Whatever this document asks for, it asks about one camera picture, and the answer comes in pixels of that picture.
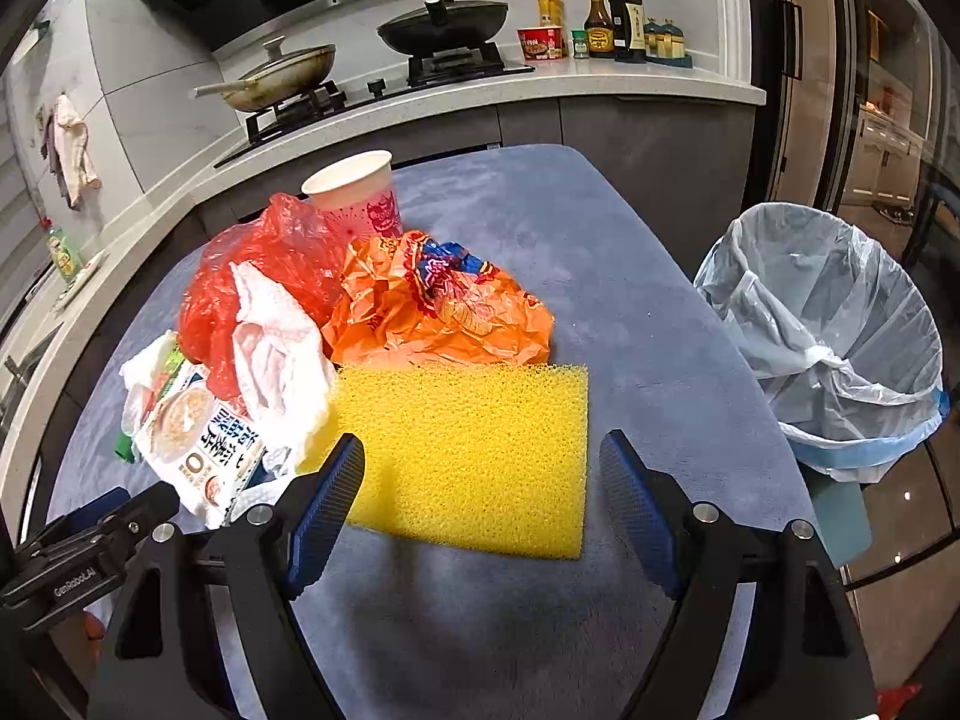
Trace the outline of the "person's left hand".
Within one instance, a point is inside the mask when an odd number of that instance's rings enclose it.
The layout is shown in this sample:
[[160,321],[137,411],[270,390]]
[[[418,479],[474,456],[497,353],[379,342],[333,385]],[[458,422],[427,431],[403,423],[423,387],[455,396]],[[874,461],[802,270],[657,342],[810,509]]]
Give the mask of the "person's left hand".
[[88,642],[89,656],[91,660],[98,661],[101,656],[101,647],[106,637],[106,626],[98,616],[85,611],[83,613],[83,631],[85,631],[86,642]]

